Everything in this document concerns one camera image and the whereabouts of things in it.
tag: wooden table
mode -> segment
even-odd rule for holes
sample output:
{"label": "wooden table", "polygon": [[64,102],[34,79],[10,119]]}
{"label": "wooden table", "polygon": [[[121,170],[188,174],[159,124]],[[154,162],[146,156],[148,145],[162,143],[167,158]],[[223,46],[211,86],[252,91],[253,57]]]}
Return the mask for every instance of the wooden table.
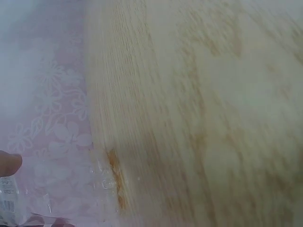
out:
{"label": "wooden table", "polygon": [[303,226],[303,2],[285,4],[89,2],[90,123],[121,226]]}

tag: finger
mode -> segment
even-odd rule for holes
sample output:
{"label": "finger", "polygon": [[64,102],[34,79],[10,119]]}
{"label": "finger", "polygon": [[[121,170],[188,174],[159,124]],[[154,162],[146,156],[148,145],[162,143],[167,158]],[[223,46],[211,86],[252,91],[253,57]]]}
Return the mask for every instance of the finger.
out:
{"label": "finger", "polygon": [[72,224],[67,224],[66,220],[63,218],[57,218],[56,221],[52,224],[52,227],[75,227]]}
{"label": "finger", "polygon": [[53,224],[52,227],[75,227],[72,224]]}
{"label": "finger", "polygon": [[0,150],[0,177],[15,174],[22,165],[22,157],[19,154],[9,154]]}

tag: plastic bag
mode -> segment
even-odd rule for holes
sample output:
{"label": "plastic bag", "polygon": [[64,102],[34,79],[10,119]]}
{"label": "plastic bag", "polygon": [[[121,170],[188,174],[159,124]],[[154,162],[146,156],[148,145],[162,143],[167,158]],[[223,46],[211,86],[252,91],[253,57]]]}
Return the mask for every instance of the plastic bag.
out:
{"label": "plastic bag", "polygon": [[0,178],[0,225],[99,226],[117,213],[115,182],[96,151],[82,157],[23,158]]}

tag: light wood grain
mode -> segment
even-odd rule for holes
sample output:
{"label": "light wood grain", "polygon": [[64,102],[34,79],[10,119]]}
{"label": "light wood grain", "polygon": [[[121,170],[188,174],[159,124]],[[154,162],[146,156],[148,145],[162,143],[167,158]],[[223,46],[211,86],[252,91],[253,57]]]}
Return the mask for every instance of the light wood grain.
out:
{"label": "light wood grain", "polygon": [[303,2],[256,2],[89,2],[121,226],[303,226]]}

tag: white flower pattern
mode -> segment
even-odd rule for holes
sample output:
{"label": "white flower pattern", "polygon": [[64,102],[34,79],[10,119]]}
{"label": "white flower pattern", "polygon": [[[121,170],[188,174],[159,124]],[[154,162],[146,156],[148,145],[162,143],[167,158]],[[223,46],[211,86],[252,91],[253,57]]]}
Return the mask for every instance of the white flower pattern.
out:
{"label": "white flower pattern", "polygon": [[51,152],[72,153],[78,151],[78,146],[85,147],[91,144],[91,135],[78,135],[79,127],[75,122],[68,122],[67,127],[63,124],[56,124],[53,131],[62,142],[51,142],[49,144]]}
{"label": "white flower pattern", "polygon": [[23,124],[18,123],[15,132],[9,134],[8,151],[23,153],[24,150],[32,148],[30,139],[30,128],[24,129]]}

